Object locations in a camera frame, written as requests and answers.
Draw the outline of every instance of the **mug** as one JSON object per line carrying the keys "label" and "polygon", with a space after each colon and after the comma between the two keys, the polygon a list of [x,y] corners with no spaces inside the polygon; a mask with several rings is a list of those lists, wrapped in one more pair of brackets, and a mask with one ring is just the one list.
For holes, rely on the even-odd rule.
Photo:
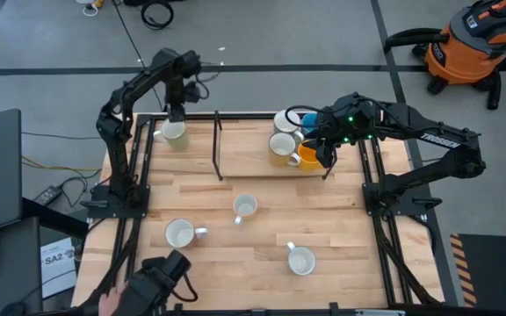
{"label": "mug", "polygon": [[275,166],[298,166],[300,157],[294,153],[295,148],[294,137],[287,133],[276,133],[269,139],[269,161]]}
{"label": "mug", "polygon": [[244,218],[251,217],[257,211],[257,199],[249,193],[242,193],[234,199],[234,212],[237,215],[234,222],[240,225]]}
{"label": "mug", "polygon": [[[300,117],[296,112],[289,111],[288,118],[296,123],[300,124]],[[273,132],[274,133],[287,133],[294,137],[296,142],[301,143],[304,141],[304,135],[302,135],[300,128],[298,126],[294,126],[288,122],[286,119],[286,110],[278,112],[273,119]]]}
{"label": "mug", "polygon": [[317,161],[317,158],[315,157],[315,149],[304,146],[304,143],[301,143],[298,146],[298,156],[300,157],[298,169],[302,171],[315,171],[318,169],[323,169],[323,166],[320,164],[320,162]]}
{"label": "mug", "polygon": [[288,267],[299,276],[307,276],[315,269],[315,255],[305,247],[296,247],[289,241],[288,246]]}
{"label": "mug", "polygon": [[207,228],[194,228],[186,219],[173,219],[165,227],[165,239],[173,248],[190,246],[196,239],[201,239],[208,233]]}
{"label": "mug", "polygon": [[302,127],[302,134],[304,134],[304,138],[306,138],[306,136],[310,132],[312,132],[313,130],[317,129],[317,127],[315,127],[315,119],[316,118],[317,118],[317,113],[316,112],[306,113],[302,117],[302,125],[305,126],[305,127]]}
{"label": "mug", "polygon": [[185,150],[189,147],[189,134],[184,122],[171,123],[169,119],[165,119],[162,127],[154,132],[155,140],[159,140],[161,136],[175,151]]}

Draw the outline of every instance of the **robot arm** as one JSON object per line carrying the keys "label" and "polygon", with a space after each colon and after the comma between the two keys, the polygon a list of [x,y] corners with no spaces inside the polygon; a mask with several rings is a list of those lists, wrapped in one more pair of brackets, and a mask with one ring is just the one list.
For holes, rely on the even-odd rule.
{"label": "robot arm", "polygon": [[154,56],[151,66],[116,89],[101,108],[97,130],[106,143],[111,159],[110,192],[134,207],[140,202],[135,180],[128,172],[126,143],[132,137],[134,103],[159,82],[165,84],[165,102],[169,105],[169,120],[184,120],[184,102],[198,102],[199,89],[195,82],[184,85],[183,80],[200,73],[200,58],[194,51],[183,55],[164,48]]}
{"label": "robot arm", "polygon": [[405,190],[422,184],[448,176],[471,178],[485,169],[478,133],[424,118],[407,104],[383,103],[355,92],[319,110],[315,125],[318,128],[307,138],[315,138],[309,146],[316,150],[316,157],[325,168],[329,168],[336,158],[334,147],[344,143],[355,145],[358,140],[373,137],[381,140],[386,137],[419,139],[449,149],[438,162],[403,175],[386,175],[380,179],[376,200],[381,203],[395,203]]}
{"label": "robot arm", "polygon": [[[112,316],[152,316],[156,315],[157,310],[165,314],[167,299],[171,293],[177,295],[173,290],[182,277],[194,296],[186,301],[196,301],[199,297],[186,276],[190,268],[191,262],[176,250],[171,251],[167,258],[144,260],[141,269],[128,280],[128,285],[120,297],[119,306]],[[100,293],[94,291],[87,301],[78,307],[65,311],[39,312],[28,316],[98,316],[99,297]]]}

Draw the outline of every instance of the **white mug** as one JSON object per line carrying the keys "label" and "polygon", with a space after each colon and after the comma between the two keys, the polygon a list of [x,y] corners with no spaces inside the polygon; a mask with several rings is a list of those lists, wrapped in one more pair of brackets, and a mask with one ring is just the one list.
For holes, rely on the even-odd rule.
{"label": "white mug", "polygon": [[234,199],[234,212],[237,217],[234,220],[236,225],[243,222],[243,218],[253,216],[257,211],[257,199],[249,193],[242,193]]}
{"label": "white mug", "polygon": [[207,234],[207,228],[195,229],[186,219],[173,219],[165,228],[165,239],[173,248],[187,247]]}
{"label": "white mug", "polygon": [[299,276],[307,276],[315,269],[315,255],[305,247],[296,247],[289,241],[288,246],[288,267]]}
{"label": "white mug", "polygon": [[298,166],[301,158],[294,153],[296,142],[287,133],[276,133],[269,139],[269,161],[275,166]]}
{"label": "white mug", "polygon": [[185,150],[189,147],[189,134],[184,122],[171,123],[169,119],[165,119],[162,127],[154,132],[155,140],[160,140],[161,137],[165,138],[175,151]]}
{"label": "white mug", "polygon": [[[288,112],[288,118],[296,123],[300,124],[300,117],[296,112],[289,111]],[[297,143],[301,143],[304,141],[304,135],[302,134],[300,128],[298,126],[295,126],[288,122],[286,119],[286,110],[278,112],[273,119],[273,132],[274,133],[287,133],[290,134],[292,137],[294,137],[294,140]]]}

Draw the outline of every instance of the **blue cup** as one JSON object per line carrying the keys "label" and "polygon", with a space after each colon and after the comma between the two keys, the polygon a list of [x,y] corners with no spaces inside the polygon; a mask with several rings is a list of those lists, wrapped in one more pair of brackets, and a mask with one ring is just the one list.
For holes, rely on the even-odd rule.
{"label": "blue cup", "polygon": [[[315,118],[317,118],[316,112],[306,113],[302,118],[302,125],[304,126],[315,126]],[[308,133],[312,132],[317,127],[302,127],[302,133],[306,136]]]}

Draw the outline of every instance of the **gray concrete floor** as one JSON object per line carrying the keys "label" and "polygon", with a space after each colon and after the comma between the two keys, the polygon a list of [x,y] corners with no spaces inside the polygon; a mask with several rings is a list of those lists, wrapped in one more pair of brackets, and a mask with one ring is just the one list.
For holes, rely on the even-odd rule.
{"label": "gray concrete floor", "polygon": [[[443,24],[473,0],[379,0],[388,34]],[[94,18],[81,13],[74,0],[0,0],[0,68],[139,67],[139,56],[112,4]],[[371,2],[367,0],[188,0],[174,3],[175,20],[163,31],[151,31],[135,8],[121,6],[126,26],[144,61],[162,47],[180,53],[193,49],[204,61],[225,65],[341,64],[385,65]],[[397,65],[414,65],[407,48],[396,48]],[[96,136],[100,106],[112,90],[132,75],[0,75],[0,111],[19,108],[23,129],[33,133]],[[424,73],[400,73],[409,104],[423,115],[483,133],[486,172],[475,179],[446,179],[431,185],[445,202],[437,208],[444,244],[450,233],[506,235],[506,72],[502,75],[501,109],[484,108],[486,94],[469,87],[449,87],[429,95]],[[394,101],[387,72],[307,71],[222,73],[208,84],[212,96],[187,111],[281,110],[292,104],[323,106],[358,91]],[[160,96],[163,87],[158,86]],[[147,94],[135,111],[160,111]],[[423,159],[439,157],[437,147],[420,146]],[[99,168],[105,145],[100,140],[56,140],[23,137],[23,155],[47,165]],[[35,197],[50,184],[73,176],[67,171],[24,168],[24,196]],[[81,186],[72,183],[68,194]],[[65,201],[54,205],[70,209]],[[58,238],[48,235],[46,242]],[[68,304],[68,296],[51,306]]]}

